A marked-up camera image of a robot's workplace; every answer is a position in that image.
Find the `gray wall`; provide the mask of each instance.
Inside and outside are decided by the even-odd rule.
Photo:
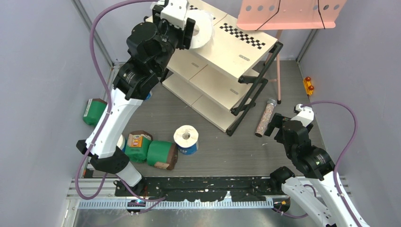
[[[68,0],[7,1],[0,31],[0,225],[60,226],[75,144],[92,130],[81,116],[103,91],[89,32]]]
[[[321,30],[301,67],[313,80],[311,100],[347,103],[359,131],[342,165],[353,200],[370,226],[400,226],[401,216],[401,2],[349,0],[330,30]],[[334,160],[353,129],[337,106],[314,106]]]
[[[82,0],[85,10],[92,20],[105,8],[120,2],[121,0]],[[238,17],[242,0],[204,0],[208,4]],[[131,34],[132,28],[143,21],[144,16],[151,16],[149,2],[131,4],[117,9],[102,19],[99,23],[98,33],[105,44],[107,51],[114,61],[127,61],[126,39]],[[276,31],[268,31],[275,36]],[[280,52],[280,58],[284,60],[297,58],[301,48],[309,35],[309,30],[287,30],[281,35],[284,44]]]

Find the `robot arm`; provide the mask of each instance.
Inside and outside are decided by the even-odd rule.
[[[141,174],[135,169],[128,156],[117,146],[117,141],[128,120],[142,104],[150,90],[163,77],[175,49],[189,49],[195,21],[185,18],[187,0],[159,1],[152,9],[153,23],[136,25],[127,38],[131,58],[121,66],[113,81],[111,112],[103,112],[100,122],[109,114],[89,156],[90,163],[99,171],[116,174],[129,186],[135,186]],[[86,140],[80,140],[77,148],[85,154],[98,124]]]
[[[312,129],[311,124],[314,113],[310,107],[297,105],[294,108],[297,113],[289,119],[275,113],[265,132],[270,136],[274,128],[279,128],[274,139],[284,145],[286,155],[305,177],[309,178],[313,186],[321,194],[327,207],[306,191],[303,185],[295,178],[288,168],[281,167],[270,174],[273,188],[283,191],[291,196],[320,226],[360,226],[369,225],[362,219],[357,209],[347,194],[339,195],[334,183],[334,162],[327,152],[316,146],[312,146],[308,133]],[[358,218],[357,224],[348,212],[343,201],[343,196]]]

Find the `pink board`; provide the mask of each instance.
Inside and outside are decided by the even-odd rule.
[[[326,28],[336,26],[335,20],[346,1],[319,0]],[[318,29],[323,28],[323,23],[318,0],[243,0],[237,26],[243,30]]]

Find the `black metal stand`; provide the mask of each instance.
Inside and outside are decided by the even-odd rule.
[[[267,63],[264,64],[264,67],[263,67],[262,71],[259,73],[258,77],[241,76],[238,79],[238,83],[241,83],[241,84],[252,83],[252,86],[248,90],[248,92],[246,93],[244,98],[242,99],[239,106],[231,109],[231,113],[234,116],[238,116],[238,114],[240,114],[241,111],[243,111],[243,113],[234,122],[234,124],[231,125],[231,127],[229,129],[227,129],[227,131],[226,131],[227,135],[232,136],[234,134],[237,127],[239,126],[241,121],[244,119],[244,117],[248,113],[248,111],[256,105],[256,103],[255,103],[256,99],[258,98],[260,93],[263,91],[264,87],[266,86],[266,84],[268,82],[268,80],[266,78],[264,78],[264,75],[266,74],[267,70],[270,68],[271,64],[273,63],[274,59],[277,57],[277,54],[280,52],[282,47],[283,47],[283,44],[280,42],[276,42],[276,44],[274,44],[273,48],[269,51],[270,53],[272,53],[272,55],[269,58],[269,60],[267,61]],[[256,90],[256,87],[258,86],[258,84],[261,84],[259,89],[253,95],[250,103],[246,104],[246,101],[251,97],[252,93]]]

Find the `white shelf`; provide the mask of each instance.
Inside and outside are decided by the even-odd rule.
[[[234,116],[226,109],[221,108],[219,105],[214,103],[212,100],[206,96],[201,96],[194,104],[192,104],[192,109],[198,112],[202,117],[206,118],[209,122],[214,124],[223,132],[235,122],[235,120],[240,116]]]
[[[259,75],[254,70],[247,74],[255,77]],[[240,84],[226,77],[209,65],[192,77],[189,83],[227,112],[243,99],[251,87],[251,84]]]
[[[190,51],[224,75],[238,79],[269,52],[277,39],[262,31],[241,30],[236,23],[235,17],[225,16],[214,25],[213,40]]]
[[[203,96],[177,74],[173,74],[163,81],[163,86],[223,132],[226,132],[240,116],[240,114],[232,115],[227,109],[217,105],[207,96]]]
[[[163,81],[163,86],[175,96],[179,97],[188,106],[192,106],[192,104],[202,96],[202,93],[191,87],[188,82],[177,74],[173,74]]]
[[[204,60],[199,59],[188,50],[175,50],[167,68],[173,73],[182,76],[188,83],[193,76],[206,66],[207,63]]]

